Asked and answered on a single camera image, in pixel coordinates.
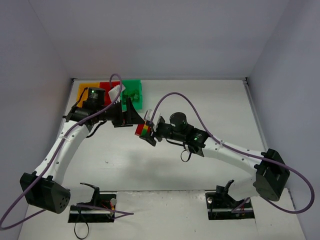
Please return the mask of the red green yellow lego stack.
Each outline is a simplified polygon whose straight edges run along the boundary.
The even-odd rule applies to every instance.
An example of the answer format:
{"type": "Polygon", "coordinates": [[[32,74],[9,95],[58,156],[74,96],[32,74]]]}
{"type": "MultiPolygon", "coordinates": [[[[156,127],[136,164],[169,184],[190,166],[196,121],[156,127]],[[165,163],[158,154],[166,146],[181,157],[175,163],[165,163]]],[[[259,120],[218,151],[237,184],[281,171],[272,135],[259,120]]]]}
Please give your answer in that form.
{"type": "Polygon", "coordinates": [[[139,124],[135,130],[135,135],[140,137],[141,139],[150,139],[151,138],[152,129],[147,124],[139,124]]]}

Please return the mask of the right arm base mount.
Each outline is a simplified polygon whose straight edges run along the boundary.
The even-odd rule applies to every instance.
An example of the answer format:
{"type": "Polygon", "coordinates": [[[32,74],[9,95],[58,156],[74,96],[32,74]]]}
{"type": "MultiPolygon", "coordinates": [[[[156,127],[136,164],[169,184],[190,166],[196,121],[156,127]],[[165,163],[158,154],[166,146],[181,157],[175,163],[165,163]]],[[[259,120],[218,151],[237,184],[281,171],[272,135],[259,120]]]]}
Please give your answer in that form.
{"type": "Polygon", "coordinates": [[[216,192],[205,193],[207,216],[210,221],[254,219],[255,214],[250,199],[236,201],[229,195],[216,192]]]}

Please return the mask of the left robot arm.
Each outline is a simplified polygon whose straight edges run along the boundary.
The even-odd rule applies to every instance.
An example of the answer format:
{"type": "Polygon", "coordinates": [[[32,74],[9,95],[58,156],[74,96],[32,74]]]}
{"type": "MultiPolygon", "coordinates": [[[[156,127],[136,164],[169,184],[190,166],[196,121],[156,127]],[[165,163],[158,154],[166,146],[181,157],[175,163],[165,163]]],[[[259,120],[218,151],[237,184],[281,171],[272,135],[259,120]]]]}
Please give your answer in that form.
{"type": "Polygon", "coordinates": [[[60,214],[67,206],[79,203],[94,205],[97,202],[95,186],[68,189],[62,183],[73,156],[97,123],[111,122],[115,128],[143,124],[144,120],[130,99],[126,101],[126,111],[123,111],[120,95],[124,89],[123,85],[113,87],[108,92],[112,102],[105,105],[105,89],[89,87],[82,106],[71,107],[65,116],[62,131],[47,156],[32,173],[24,173],[20,178],[29,205],[60,214]]]}

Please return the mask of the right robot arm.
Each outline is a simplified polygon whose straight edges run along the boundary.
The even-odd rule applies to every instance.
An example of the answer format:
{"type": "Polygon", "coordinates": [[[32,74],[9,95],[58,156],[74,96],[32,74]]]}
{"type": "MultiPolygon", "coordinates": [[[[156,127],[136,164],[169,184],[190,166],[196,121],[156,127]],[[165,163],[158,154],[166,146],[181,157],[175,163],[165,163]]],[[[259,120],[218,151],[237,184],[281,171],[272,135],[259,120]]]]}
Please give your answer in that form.
{"type": "Polygon", "coordinates": [[[159,114],[153,117],[153,113],[149,109],[144,116],[145,126],[141,139],[152,146],[163,139],[171,140],[190,154],[216,159],[247,172],[248,178],[240,181],[231,179],[226,184],[223,193],[230,199],[240,201],[261,196],[269,201],[279,201],[290,172],[284,168],[284,161],[276,150],[259,152],[230,145],[222,140],[215,141],[206,131],[188,124],[182,112],[173,113],[169,123],[159,114]]]}

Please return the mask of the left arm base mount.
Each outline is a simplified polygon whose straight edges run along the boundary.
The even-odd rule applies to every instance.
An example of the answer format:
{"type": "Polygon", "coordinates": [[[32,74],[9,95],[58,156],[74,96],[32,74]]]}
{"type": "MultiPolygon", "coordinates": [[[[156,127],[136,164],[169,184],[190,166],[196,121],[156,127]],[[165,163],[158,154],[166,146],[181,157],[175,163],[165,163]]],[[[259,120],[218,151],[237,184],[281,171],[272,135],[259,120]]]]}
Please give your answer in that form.
{"type": "Polygon", "coordinates": [[[103,208],[104,211],[76,206],[71,206],[68,215],[68,223],[113,223],[115,221],[115,213],[109,210],[114,210],[117,204],[117,194],[115,192],[102,192],[99,195],[97,202],[94,204],[97,207],[103,208]]]}

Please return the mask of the green curved lego brick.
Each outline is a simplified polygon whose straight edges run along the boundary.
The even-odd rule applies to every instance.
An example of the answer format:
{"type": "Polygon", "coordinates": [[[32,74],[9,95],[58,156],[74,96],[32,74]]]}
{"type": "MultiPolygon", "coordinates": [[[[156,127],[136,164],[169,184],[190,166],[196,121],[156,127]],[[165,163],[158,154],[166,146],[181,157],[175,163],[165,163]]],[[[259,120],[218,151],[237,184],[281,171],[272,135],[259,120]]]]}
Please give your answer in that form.
{"type": "Polygon", "coordinates": [[[128,98],[135,99],[137,93],[135,91],[127,91],[126,95],[127,95],[128,98]]]}

